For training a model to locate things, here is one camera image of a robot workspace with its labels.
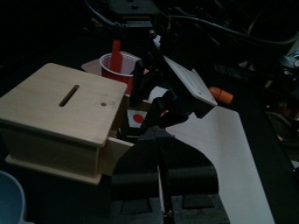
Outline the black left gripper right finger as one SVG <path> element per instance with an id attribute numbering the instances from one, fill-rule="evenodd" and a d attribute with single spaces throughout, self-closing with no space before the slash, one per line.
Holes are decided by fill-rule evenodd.
<path id="1" fill-rule="evenodd" d="M 156 146 L 163 224 L 230 224 L 212 162 L 164 129 Z"/>

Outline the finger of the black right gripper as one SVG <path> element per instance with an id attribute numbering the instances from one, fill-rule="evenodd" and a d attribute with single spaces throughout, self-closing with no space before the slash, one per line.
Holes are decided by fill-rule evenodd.
<path id="1" fill-rule="evenodd" d="M 188 120 L 195 110 L 195 100 L 188 98 L 158 97 L 147 111 L 144 129 L 158 126 L 171 127 Z"/>
<path id="2" fill-rule="evenodd" d="M 132 80 L 132 89 L 130 94 L 131 107 L 136 107 L 143 100 L 143 96 L 140 95 L 140 93 L 142 93 L 142 81 L 144 76 L 144 70 L 146 70 L 146 64 L 144 64 L 144 61 L 140 59 L 135 63 L 135 69 L 132 72 L 134 80 Z"/>

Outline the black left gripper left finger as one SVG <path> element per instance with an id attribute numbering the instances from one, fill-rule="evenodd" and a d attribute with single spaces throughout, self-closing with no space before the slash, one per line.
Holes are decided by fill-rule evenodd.
<path id="1" fill-rule="evenodd" d="M 112 224 L 164 224 L 158 180 L 158 136 L 154 126 L 116 162 L 111 180 Z"/>

